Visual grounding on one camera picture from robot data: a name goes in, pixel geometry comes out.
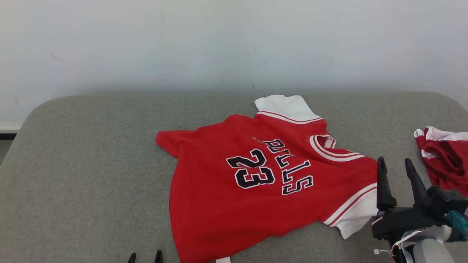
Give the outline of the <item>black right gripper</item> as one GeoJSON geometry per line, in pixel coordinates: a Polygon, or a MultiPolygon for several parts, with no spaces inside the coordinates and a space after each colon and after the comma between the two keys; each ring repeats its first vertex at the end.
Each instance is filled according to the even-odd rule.
{"type": "Polygon", "coordinates": [[[410,208],[396,207],[397,201],[391,194],[384,157],[377,159],[377,209],[384,213],[372,224],[373,238],[396,240],[408,231],[449,225],[446,217],[434,214],[427,208],[429,203],[427,189],[410,158],[405,158],[405,170],[414,197],[413,207],[410,208]]]}

